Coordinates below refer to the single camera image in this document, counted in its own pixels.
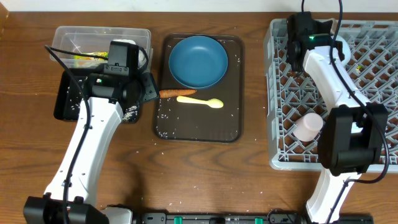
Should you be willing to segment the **orange carrot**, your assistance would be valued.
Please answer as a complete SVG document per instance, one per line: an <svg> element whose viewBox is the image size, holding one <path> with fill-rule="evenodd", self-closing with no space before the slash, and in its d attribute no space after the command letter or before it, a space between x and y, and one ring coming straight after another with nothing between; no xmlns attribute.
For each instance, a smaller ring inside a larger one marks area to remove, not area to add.
<svg viewBox="0 0 398 224"><path fill-rule="evenodd" d="M186 96L196 93L197 90L193 89L173 89L173 90L160 90L159 94L161 98L172 98L177 96Z"/></svg>

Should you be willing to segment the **dark blue plate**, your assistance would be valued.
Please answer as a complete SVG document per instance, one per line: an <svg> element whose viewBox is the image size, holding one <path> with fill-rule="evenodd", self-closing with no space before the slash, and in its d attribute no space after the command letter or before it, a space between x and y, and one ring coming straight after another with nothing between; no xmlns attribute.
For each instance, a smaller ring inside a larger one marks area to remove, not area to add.
<svg viewBox="0 0 398 224"><path fill-rule="evenodd" d="M228 55L215 39L196 35L181 40L169 56L169 70L181 85L193 89L218 83L228 69Z"/></svg>

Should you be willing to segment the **white tissue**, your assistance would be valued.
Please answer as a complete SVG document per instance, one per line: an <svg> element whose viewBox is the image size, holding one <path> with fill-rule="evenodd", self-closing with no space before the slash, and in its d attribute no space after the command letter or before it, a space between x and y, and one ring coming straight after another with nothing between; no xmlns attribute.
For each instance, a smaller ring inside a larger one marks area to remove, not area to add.
<svg viewBox="0 0 398 224"><path fill-rule="evenodd" d="M114 39L116 42L124 42L124 43L129 43L129 44L136 44L134 40L129 40L129 39ZM139 50L139 56L138 56L138 68L144 68L144 65L147 63L147 59L143 53L143 51Z"/></svg>

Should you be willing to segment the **pink cup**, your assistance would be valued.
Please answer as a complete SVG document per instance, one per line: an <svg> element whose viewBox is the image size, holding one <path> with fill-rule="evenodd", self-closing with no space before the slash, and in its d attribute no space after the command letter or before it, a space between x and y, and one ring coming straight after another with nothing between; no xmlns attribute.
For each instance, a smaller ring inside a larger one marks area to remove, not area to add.
<svg viewBox="0 0 398 224"><path fill-rule="evenodd" d="M296 121L293 135L300 141L309 142L315 139L323 127L323 119L316 113L308 113Z"/></svg>

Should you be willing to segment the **green yellow snack wrapper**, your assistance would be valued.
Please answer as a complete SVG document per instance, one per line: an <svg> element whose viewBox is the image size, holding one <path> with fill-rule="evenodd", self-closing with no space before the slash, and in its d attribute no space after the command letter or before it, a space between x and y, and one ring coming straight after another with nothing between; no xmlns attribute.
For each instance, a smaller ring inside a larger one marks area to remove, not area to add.
<svg viewBox="0 0 398 224"><path fill-rule="evenodd" d="M74 55L75 60L107 60L107 52L91 52L91 53L76 53Z"/></svg>

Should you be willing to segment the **light blue rice bowl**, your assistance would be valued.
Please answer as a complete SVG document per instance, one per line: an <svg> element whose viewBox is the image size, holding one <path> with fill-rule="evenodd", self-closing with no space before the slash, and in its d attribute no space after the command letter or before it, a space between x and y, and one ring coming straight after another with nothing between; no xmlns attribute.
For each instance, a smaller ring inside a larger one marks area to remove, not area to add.
<svg viewBox="0 0 398 224"><path fill-rule="evenodd" d="M332 19L332 21L333 21L333 25L331 28L331 33L332 33L332 35L334 35L334 34L336 34L338 21L336 19ZM342 53L344 55L344 59L340 59L340 60L341 60L342 65L345 66L351 60L351 51L350 51L349 45L348 45L347 41L345 41L345 39L342 38L340 35L337 35L336 40L340 41L343 45Z"/></svg>

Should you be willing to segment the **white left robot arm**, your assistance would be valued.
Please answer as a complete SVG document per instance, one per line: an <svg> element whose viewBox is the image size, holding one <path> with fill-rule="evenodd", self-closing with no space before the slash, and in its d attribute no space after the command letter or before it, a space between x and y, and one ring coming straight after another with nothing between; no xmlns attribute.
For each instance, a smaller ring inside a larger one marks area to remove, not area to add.
<svg viewBox="0 0 398 224"><path fill-rule="evenodd" d="M140 105L159 98L146 51L132 40L115 39L104 62L78 78L46 46L74 85L80 102L76 128L63 161L43 196L27 198L27 223L134 223L133 211L111 205L95 207L98 179L118 126L134 123ZM139 56L145 55L145 62Z"/></svg>

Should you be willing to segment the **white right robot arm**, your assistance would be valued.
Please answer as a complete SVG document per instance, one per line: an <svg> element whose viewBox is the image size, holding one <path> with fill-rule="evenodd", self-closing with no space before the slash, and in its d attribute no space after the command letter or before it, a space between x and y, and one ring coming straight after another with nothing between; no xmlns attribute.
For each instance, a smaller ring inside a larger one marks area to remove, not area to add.
<svg viewBox="0 0 398 224"><path fill-rule="evenodd" d="M379 182L389 167L386 164L373 180L361 178L388 150L388 112L384 105L371 103L345 70L351 54L339 28L339 22L317 21L309 11L287 19L287 61L293 71L310 75L328 111L317 143L323 169L306 214L297 223L338 223L353 184Z"/></svg>

